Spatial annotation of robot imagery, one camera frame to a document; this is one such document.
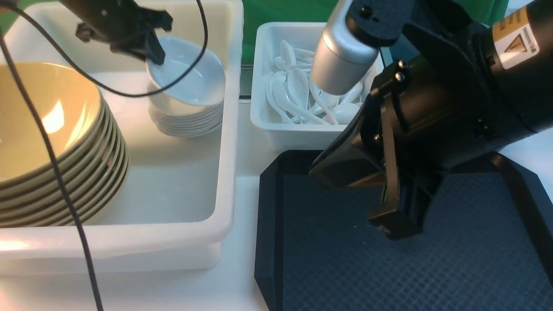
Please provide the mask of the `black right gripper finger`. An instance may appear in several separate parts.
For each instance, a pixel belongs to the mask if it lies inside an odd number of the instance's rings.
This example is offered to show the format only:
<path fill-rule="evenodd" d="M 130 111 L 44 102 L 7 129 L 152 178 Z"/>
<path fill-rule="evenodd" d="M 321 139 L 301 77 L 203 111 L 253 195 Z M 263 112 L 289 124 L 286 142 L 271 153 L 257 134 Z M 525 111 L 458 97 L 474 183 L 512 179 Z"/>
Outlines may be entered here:
<path fill-rule="evenodd" d="M 369 222 L 387 238 L 401 240 L 423 233 L 427 211 L 434 201 L 444 176 L 401 159 L 397 149 L 391 112 L 380 106 L 385 166 L 385 188 L 379 207 L 369 213 Z"/>

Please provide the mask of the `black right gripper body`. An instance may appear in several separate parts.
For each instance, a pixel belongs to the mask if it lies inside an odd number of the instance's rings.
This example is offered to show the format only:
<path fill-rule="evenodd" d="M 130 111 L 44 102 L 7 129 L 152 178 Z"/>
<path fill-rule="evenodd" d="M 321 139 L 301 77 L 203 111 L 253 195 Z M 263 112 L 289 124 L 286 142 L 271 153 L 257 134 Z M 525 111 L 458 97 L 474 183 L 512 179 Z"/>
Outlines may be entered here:
<path fill-rule="evenodd" d="M 535 134 L 527 87 L 537 77 L 537 61 L 503 62 L 485 53 L 480 68 L 490 97 L 467 82 L 452 90 L 418 57 L 405 79 L 384 72 L 359 114 L 313 163 L 310 175 L 332 188 L 382 183 L 398 194 L 418 174 L 438 183 L 441 173 Z"/>

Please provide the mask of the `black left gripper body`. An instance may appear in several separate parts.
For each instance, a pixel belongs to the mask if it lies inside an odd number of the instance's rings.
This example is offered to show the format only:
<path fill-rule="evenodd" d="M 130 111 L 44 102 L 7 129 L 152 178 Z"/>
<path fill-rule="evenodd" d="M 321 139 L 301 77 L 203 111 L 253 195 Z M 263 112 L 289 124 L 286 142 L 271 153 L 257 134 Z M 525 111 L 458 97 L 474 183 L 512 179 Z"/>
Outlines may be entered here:
<path fill-rule="evenodd" d="M 81 20 L 77 38 L 107 44 L 114 53 L 145 54 L 146 33 L 172 29 L 173 18 L 166 10 L 139 6 L 134 0 L 62 0 L 61 4 Z"/>

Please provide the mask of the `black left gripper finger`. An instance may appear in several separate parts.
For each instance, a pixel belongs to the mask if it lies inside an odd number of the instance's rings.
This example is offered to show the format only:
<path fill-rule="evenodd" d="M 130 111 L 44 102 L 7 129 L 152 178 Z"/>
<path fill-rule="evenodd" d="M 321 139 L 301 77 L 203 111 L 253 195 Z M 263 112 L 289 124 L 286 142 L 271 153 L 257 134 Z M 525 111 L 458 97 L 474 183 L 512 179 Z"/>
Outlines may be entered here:
<path fill-rule="evenodd" d="M 156 65 L 164 64 L 165 51 L 154 30 L 149 31 L 145 35 L 145 58 Z"/>

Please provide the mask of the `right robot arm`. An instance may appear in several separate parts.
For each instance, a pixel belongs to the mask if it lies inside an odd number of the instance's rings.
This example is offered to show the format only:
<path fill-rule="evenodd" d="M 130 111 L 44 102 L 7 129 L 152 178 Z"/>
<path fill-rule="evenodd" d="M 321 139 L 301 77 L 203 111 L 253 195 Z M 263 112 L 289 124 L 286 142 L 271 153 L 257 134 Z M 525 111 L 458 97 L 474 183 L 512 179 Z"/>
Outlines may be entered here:
<path fill-rule="evenodd" d="M 383 183 L 368 219 L 391 240 L 421 234 L 454 168 L 490 161 L 522 192 L 520 174 L 496 151 L 552 128 L 550 0 L 490 27 L 453 0 L 341 0 L 316 49 L 313 81 L 343 95 L 401 37 L 419 55 L 375 77 L 361 110 L 310 171 L 330 187 Z"/>

